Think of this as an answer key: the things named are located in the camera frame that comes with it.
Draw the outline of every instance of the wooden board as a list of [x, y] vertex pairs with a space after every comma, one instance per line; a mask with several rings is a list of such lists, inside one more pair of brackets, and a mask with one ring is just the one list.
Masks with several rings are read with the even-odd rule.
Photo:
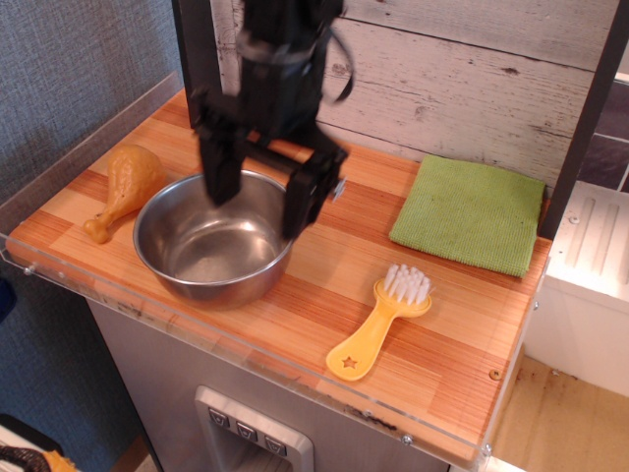
[[[543, 180], [551, 194], [617, 5], [349, 0], [334, 27], [354, 55], [356, 85], [318, 120], [342, 140], [489, 163]], [[212, 8], [221, 80], [234, 93], [243, 5]], [[351, 69], [331, 44], [330, 97]]]
[[[153, 150], [171, 181], [200, 170], [182, 93], [124, 142]], [[276, 287], [233, 312], [193, 308], [167, 292], [136, 255], [135, 215], [115, 224], [105, 245], [84, 234], [84, 221], [102, 211], [107, 197], [106, 154], [16, 228], [7, 249], [38, 273], [142, 323], [348, 414], [369, 410], [362, 419], [370, 425], [394, 435], [408, 432], [422, 448], [470, 464], [503, 384], [489, 372], [507, 372], [550, 242], [538, 239], [524, 279], [398, 246], [388, 232], [419, 164], [348, 147], [345, 194], [326, 204], [296, 242]], [[246, 166], [286, 180], [256, 162]], [[395, 322], [363, 380], [338, 381], [327, 372], [325, 356], [370, 313], [372, 285], [392, 263], [430, 276], [433, 307], [419, 319]]]

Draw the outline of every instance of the wooden floor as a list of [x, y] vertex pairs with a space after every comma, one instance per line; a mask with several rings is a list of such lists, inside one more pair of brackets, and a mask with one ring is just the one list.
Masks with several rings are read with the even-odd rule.
[[493, 455], [527, 472], [629, 471], [629, 398], [525, 357]]

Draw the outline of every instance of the blue fabric wall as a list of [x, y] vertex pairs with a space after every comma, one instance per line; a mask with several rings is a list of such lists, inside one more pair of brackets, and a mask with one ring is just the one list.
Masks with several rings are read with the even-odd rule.
[[[0, 204], [172, 71], [170, 0], [0, 0]], [[0, 262], [0, 412], [108, 471], [140, 423], [85, 300]]]

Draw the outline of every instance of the yellow brush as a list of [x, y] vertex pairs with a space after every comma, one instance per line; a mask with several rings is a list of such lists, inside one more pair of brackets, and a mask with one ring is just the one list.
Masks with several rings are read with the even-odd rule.
[[325, 363], [335, 376], [357, 381], [373, 366], [384, 338], [399, 317], [415, 318], [430, 309], [430, 280], [415, 267], [392, 265], [373, 286], [375, 307], [358, 330], [332, 349]]

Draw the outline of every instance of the star cutout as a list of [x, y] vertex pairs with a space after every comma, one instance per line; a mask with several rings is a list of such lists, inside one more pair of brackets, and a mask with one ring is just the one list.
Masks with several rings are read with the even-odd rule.
[[350, 356], [347, 356], [347, 359], [343, 359], [343, 367], [345, 369], [356, 369], [357, 361], [352, 359]]

